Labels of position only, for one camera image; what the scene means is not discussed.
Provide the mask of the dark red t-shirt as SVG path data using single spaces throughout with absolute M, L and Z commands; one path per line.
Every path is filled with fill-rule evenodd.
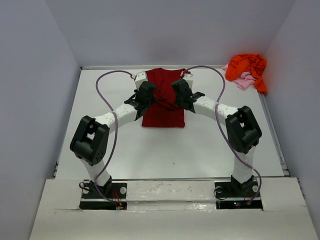
M 150 106 L 143 116 L 142 127 L 145 128 L 184 128 L 185 114 L 182 107 L 175 105 L 176 94 L 172 83 L 181 78 L 184 68 L 168 70 L 155 68 L 146 71 L 149 82 L 155 84 L 156 102 Z

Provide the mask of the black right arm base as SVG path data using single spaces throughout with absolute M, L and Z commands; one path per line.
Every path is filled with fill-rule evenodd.
M 230 181 L 218 181 L 214 183 L 213 195 L 216 198 L 217 210 L 241 210 L 257 209 L 262 210 L 263 204 L 258 191 L 258 182 L 255 180 L 247 190 L 240 193 L 231 188 Z

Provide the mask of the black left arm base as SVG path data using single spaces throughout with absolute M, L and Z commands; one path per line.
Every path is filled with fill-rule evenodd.
M 81 210 L 117 211 L 127 209 L 128 183 L 126 181 L 114 181 L 106 194 L 100 194 L 90 181 L 82 181 L 78 186 L 81 189 L 79 202 Z

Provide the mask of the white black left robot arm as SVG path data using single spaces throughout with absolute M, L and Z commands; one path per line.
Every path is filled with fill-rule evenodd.
M 145 115 L 156 102 L 156 85 L 143 81 L 135 94 L 115 110 L 96 118 L 84 116 L 74 133 L 70 150 L 84 164 L 90 184 L 95 192 L 107 196 L 112 188 L 112 177 L 107 172 L 103 158 L 107 152 L 109 135 L 125 124 L 129 124 Z

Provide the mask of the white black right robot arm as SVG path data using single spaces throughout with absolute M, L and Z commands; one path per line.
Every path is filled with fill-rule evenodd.
M 249 198 L 253 192 L 253 167 L 255 147 L 262 137 L 262 130 L 248 106 L 231 107 L 218 103 L 201 92 L 192 92 L 185 79 L 171 84 L 175 93 L 175 105 L 194 114 L 215 120 L 217 126 L 234 155 L 230 181 L 215 187 L 216 198 Z

